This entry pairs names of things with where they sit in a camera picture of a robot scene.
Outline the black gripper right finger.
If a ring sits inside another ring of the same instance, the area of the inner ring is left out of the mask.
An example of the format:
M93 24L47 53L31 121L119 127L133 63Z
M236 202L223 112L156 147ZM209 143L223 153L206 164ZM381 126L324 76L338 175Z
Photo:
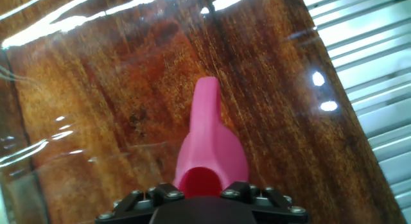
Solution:
M273 187L260 189L245 181L234 182L220 198L245 205L257 223L309 223L308 211L294 206L289 196Z

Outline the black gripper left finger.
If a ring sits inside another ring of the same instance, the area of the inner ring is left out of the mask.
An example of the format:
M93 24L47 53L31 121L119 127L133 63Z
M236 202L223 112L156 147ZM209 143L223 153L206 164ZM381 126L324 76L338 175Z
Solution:
M114 202L113 209L97 216L94 222L95 224L150 223L161 206L184 199L184 193L174 185L161 183L146 191L132 191L124 199Z

